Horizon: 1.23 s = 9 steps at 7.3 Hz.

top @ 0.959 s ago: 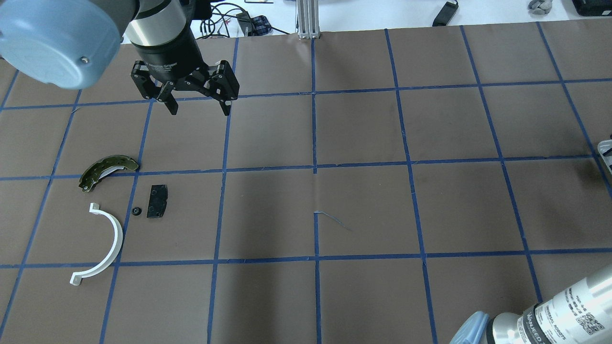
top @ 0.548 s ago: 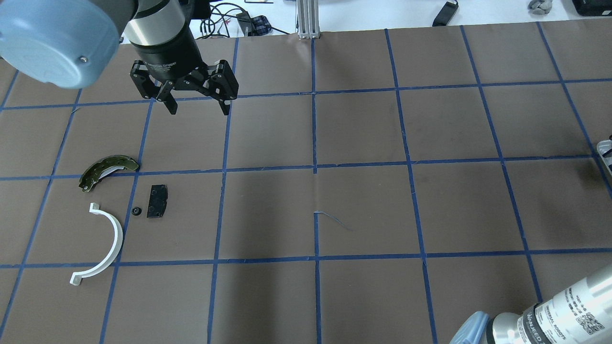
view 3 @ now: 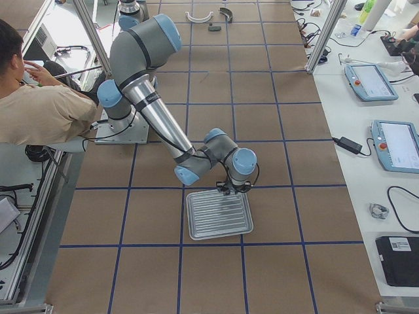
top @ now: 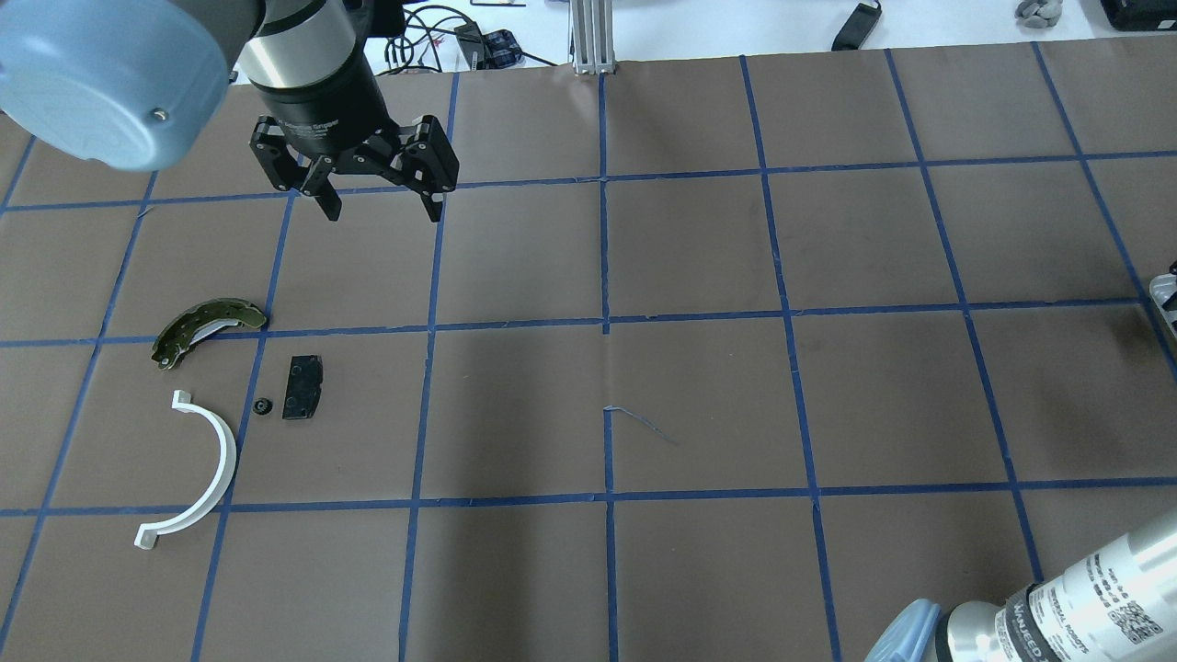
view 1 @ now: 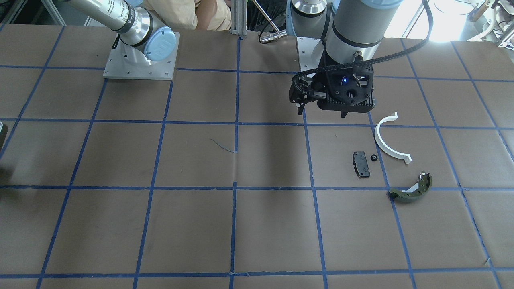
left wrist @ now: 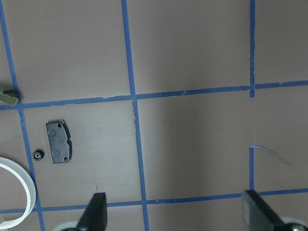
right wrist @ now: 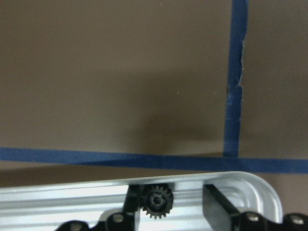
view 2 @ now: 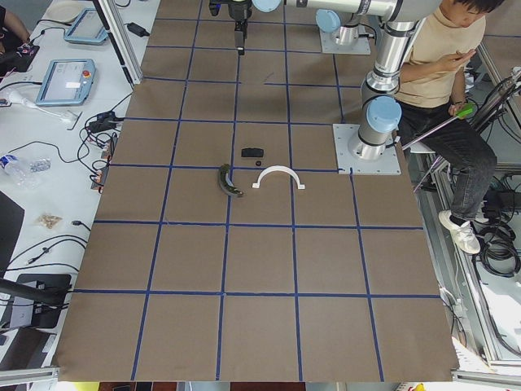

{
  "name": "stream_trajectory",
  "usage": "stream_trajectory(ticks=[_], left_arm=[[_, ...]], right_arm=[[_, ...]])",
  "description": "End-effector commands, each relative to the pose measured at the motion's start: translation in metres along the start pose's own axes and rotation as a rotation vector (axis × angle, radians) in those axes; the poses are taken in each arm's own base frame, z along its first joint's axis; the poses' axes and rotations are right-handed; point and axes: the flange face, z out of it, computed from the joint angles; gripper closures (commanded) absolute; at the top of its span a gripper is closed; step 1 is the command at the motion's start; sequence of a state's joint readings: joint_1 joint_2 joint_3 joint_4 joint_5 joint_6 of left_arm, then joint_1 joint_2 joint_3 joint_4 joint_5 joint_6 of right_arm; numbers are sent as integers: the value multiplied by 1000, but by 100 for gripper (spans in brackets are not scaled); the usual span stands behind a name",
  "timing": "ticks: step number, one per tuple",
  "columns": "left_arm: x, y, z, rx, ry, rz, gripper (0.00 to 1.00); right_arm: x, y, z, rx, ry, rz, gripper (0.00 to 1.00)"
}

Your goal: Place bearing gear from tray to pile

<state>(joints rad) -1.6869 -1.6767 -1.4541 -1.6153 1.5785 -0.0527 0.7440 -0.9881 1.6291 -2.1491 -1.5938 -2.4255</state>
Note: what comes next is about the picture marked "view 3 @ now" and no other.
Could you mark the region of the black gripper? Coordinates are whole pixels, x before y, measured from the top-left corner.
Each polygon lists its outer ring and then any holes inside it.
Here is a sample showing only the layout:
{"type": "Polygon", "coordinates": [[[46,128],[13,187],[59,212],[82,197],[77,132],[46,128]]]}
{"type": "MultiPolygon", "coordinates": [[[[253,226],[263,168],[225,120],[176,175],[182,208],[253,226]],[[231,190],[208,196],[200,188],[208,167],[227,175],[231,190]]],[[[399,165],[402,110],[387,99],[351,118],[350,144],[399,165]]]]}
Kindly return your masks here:
{"type": "Polygon", "coordinates": [[[216,188],[219,192],[223,193],[224,195],[231,195],[231,194],[245,194],[252,189],[252,184],[250,181],[246,181],[243,185],[234,185],[231,182],[216,182],[216,188]]]}

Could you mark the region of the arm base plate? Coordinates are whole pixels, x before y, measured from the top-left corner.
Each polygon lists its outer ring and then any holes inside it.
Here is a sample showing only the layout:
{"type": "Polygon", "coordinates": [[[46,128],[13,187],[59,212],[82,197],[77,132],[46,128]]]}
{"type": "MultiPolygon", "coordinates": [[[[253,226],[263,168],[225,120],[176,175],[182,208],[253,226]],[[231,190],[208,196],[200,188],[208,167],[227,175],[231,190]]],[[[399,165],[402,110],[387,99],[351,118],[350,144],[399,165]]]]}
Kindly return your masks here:
{"type": "Polygon", "coordinates": [[[130,145],[147,143],[149,125],[133,107],[131,113],[121,120],[109,118],[104,109],[101,119],[105,122],[98,124],[95,144],[130,145]]]}

